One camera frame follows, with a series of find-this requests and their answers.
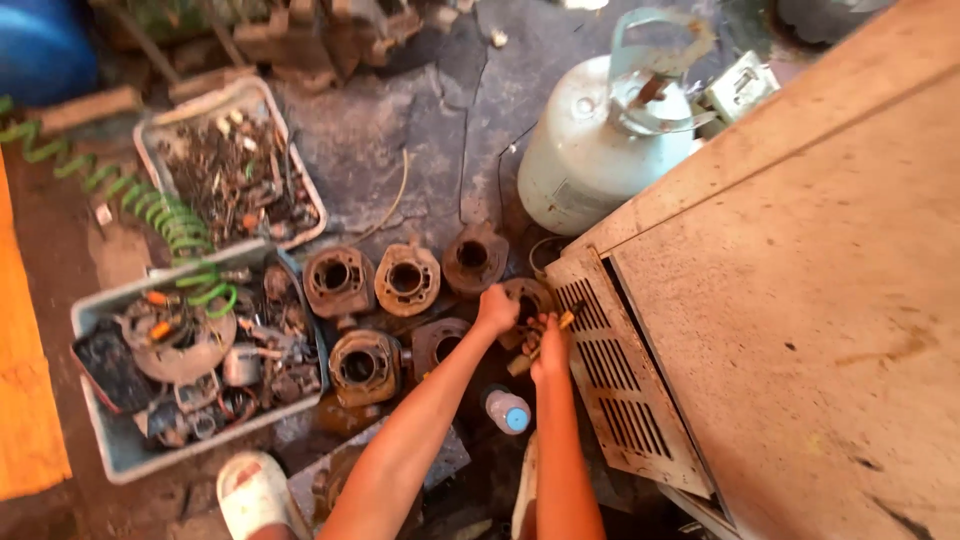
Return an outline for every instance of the rusty engine cylinder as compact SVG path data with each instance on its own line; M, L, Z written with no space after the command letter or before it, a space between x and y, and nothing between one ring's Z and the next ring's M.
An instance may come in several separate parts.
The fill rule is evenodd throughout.
M520 316L516 320L516 326L496 338L500 346L510 351L519 347L526 338L527 318L536 317L539 313L549 313L555 308L550 291L537 280L513 278L505 281L503 288L507 297L520 302Z
M414 379L420 382L427 373L437 369L440 362L444 361L467 335L468 330L470 323L456 317L441 319L414 329L410 333Z
M340 405L389 400L401 385L400 343L382 331L348 331L330 352L330 376Z
M440 264L416 238L410 244L391 244L376 269L376 299L391 314L410 317L437 300L440 280Z
M321 250L306 262L303 291L318 316L335 319L340 330L356 326L352 315L376 307L373 263L347 246Z
M475 300L503 278L509 252L510 243L493 232L489 221L467 225L444 250L446 282L461 297Z

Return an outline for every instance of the plastic bottle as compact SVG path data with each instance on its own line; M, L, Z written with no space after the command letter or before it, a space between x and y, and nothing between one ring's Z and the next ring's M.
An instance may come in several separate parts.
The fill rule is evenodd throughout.
M496 426L508 435L523 433L530 425L530 406L523 398L498 386L489 389L484 408Z

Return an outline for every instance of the screwdriver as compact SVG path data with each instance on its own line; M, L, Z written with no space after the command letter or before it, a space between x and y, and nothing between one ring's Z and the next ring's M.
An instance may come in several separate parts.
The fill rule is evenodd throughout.
M580 314L580 311L584 309L587 305L587 301L581 300L573 305L567 311L560 316L560 320L557 322L557 326L560 327L560 330L565 329L566 327L573 324L573 320ZM510 375L514 377L519 376L521 373L526 373L530 366L534 365L534 361L540 357L540 343L537 344L537 348L534 349L530 355L517 355L510 364L507 365L507 371L510 372Z

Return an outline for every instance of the hand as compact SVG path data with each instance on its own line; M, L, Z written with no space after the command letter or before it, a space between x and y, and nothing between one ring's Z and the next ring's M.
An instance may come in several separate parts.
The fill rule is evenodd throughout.
M530 366L534 383L541 384L557 375L566 378L570 372L570 332L560 330L556 313L541 313L537 320L530 317L527 324L536 332L527 335L527 342L523 344L525 355L537 348L537 332L542 334L540 356Z
M496 337L511 329L520 315L520 302L507 297L503 285L495 283L480 295L480 311L474 328L490 331Z

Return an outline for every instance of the orange wooden board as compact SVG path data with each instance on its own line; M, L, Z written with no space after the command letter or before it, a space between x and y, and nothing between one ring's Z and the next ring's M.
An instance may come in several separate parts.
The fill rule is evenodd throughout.
M13 230L0 153L0 500L29 495L72 476L40 345L27 275Z

